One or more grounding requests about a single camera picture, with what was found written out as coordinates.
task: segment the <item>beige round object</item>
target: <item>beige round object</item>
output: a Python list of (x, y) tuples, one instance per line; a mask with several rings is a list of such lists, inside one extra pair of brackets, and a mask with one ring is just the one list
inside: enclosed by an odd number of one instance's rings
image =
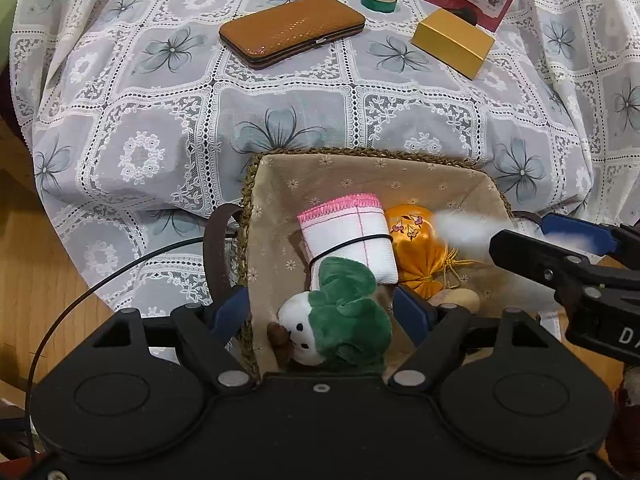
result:
[(433, 306), (454, 303), (465, 307), (472, 314), (480, 310), (480, 296), (469, 288), (445, 288), (428, 299)]

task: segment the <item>wire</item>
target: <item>wire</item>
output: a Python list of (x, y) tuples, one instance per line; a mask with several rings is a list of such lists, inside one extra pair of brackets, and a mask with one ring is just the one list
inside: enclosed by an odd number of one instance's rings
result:
[[(227, 234), (225, 235), (225, 238), (235, 238), (235, 235)], [(188, 240), (176, 242), (175, 244), (167, 245), (160, 249), (156, 249), (155, 251), (151, 251), (149, 254), (140, 256), (137, 260), (133, 260), (130, 264), (127, 264), (121, 269), (116, 270), (113, 274), (110, 274), (109, 276), (104, 278), (101, 282), (96, 283), (94, 286), (92, 286), (82, 296), (77, 298), (72, 304), (70, 304), (65, 310), (63, 310), (62, 314), (60, 314), (58, 318), (53, 322), (49, 330), (47, 330), (47, 333), (42, 338), (42, 341), (38, 345), (38, 349), (36, 350), (36, 353), (33, 355), (33, 361), (31, 362), (31, 368), (29, 369), (29, 377), (27, 378), (27, 388), (24, 392), (24, 423), (25, 423), (25, 431), (27, 432), (27, 446), (29, 448), (29, 456), (31, 457), (32, 465), (35, 464), (35, 460), (36, 460), (36, 448), (35, 448), (35, 443), (33, 441), (33, 433), (31, 433), (31, 413), (30, 413), (31, 410), (29, 407), (29, 404), (31, 402), (31, 389), (33, 387), (33, 377), (36, 373), (36, 366), (38, 365), (38, 359), (40, 358), (40, 355), (42, 354), (44, 347), (46, 346), (47, 342), (49, 342), (49, 339), (51, 338), (53, 333), (56, 331), (60, 323), (62, 323), (62, 321), (65, 319), (66, 316), (71, 314), (71, 312), (73, 311), (73, 309), (75, 309), (76, 306), (78, 306), (80, 303), (86, 300), (86, 298), (92, 295), (96, 290), (101, 288), (103, 285), (106, 285), (111, 280), (117, 278), (124, 272), (127, 272), (132, 267), (135, 267), (136, 265), (146, 262), (147, 260), (155, 256), (158, 256), (158, 254), (164, 254), (164, 253), (167, 253), (168, 251), (172, 251), (174, 249), (184, 247), (185, 245), (197, 244), (203, 240), (204, 240), (204, 237), (202, 236), (198, 236), (197, 238), (189, 238)]]

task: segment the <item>green object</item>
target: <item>green object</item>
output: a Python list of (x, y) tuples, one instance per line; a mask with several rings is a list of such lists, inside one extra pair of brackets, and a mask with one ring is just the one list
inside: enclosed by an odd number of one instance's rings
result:
[(376, 12), (393, 12), (396, 10), (398, 0), (361, 0), (361, 2), (367, 9)]
[(391, 345), (391, 321), (369, 298), (376, 290), (373, 273), (360, 262), (329, 257), (319, 270), (319, 290), (308, 295), (308, 319), (322, 367), (336, 371), (382, 373)]
[(18, 0), (0, 0), (0, 71), (9, 60), (9, 46), (17, 2)]

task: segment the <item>lace tablecloth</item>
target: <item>lace tablecloth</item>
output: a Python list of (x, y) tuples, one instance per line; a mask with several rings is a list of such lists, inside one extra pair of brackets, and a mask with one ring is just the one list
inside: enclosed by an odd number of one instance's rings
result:
[[(361, 34), (260, 71), (218, 28), (283, 2), (18, 1), (15, 109), (46, 211), (89, 284), (202, 234), (217, 204), (239, 199), (252, 153), (273, 148), (446, 155), (494, 177), (513, 208), (638, 219), (640, 0), (515, 0), (473, 81), (409, 43), (431, 4), (382, 14), (342, 1), (366, 16)], [(206, 300), (200, 249), (100, 295), (144, 316)]]

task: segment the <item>brown leather handle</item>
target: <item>brown leather handle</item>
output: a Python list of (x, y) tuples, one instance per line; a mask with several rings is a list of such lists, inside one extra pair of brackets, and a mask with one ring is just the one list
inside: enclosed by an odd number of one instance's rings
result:
[(204, 275), (213, 301), (231, 290), (225, 261), (226, 226), (231, 217), (240, 222), (241, 215), (242, 208), (237, 204), (220, 205), (213, 210), (204, 229), (202, 259), (204, 261)]

